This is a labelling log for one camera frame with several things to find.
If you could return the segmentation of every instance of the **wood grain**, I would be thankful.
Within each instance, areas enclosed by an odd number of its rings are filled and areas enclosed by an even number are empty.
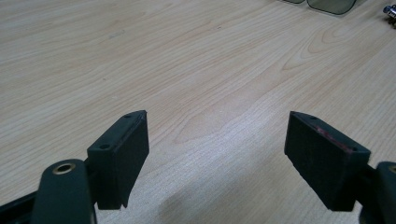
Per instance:
[[[1,0],[0,204],[123,114],[148,111],[129,206],[99,223],[358,223],[283,154],[291,110],[396,161],[396,35],[367,0],[342,17],[274,0]]]

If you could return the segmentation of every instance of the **red marking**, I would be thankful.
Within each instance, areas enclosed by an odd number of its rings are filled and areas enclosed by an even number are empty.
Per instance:
[[[326,132],[325,130],[321,129],[319,126],[315,126],[317,128],[317,131],[321,134],[323,134],[323,136],[325,136],[327,139],[329,139],[330,141],[332,141],[333,143],[335,143],[338,147],[340,147],[341,149],[343,149],[345,152],[347,153],[352,153],[352,149],[350,147],[348,147],[347,145],[345,145],[344,143],[341,143],[339,141],[337,141],[337,139],[335,139],[334,137],[332,137],[331,134],[329,134],[328,132]]]

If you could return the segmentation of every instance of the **black mount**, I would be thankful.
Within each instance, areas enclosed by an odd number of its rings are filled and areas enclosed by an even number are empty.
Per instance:
[[[396,163],[367,164],[371,151],[316,117],[290,112],[285,154],[326,207],[363,206],[361,223],[396,223]]]
[[[87,151],[85,161],[48,167],[37,192],[0,207],[0,223],[92,224],[95,203],[101,210],[126,207],[149,154],[147,112],[122,116]]]

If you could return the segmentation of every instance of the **black plastic bracket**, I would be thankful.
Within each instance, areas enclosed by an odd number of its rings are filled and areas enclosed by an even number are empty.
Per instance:
[[[37,192],[0,207],[4,224],[92,224],[93,205],[120,209],[149,154],[147,112],[117,120],[88,148],[88,159],[59,161],[48,167]]]
[[[332,211],[363,206],[361,221],[396,223],[396,163],[367,164],[370,150],[326,122],[291,111],[285,154]]]

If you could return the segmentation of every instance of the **sunglasses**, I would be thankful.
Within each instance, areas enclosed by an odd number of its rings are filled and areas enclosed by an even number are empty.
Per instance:
[[[290,3],[300,4],[304,0],[285,0]],[[342,15],[348,12],[355,5],[356,0],[306,0],[308,5],[314,9]]]

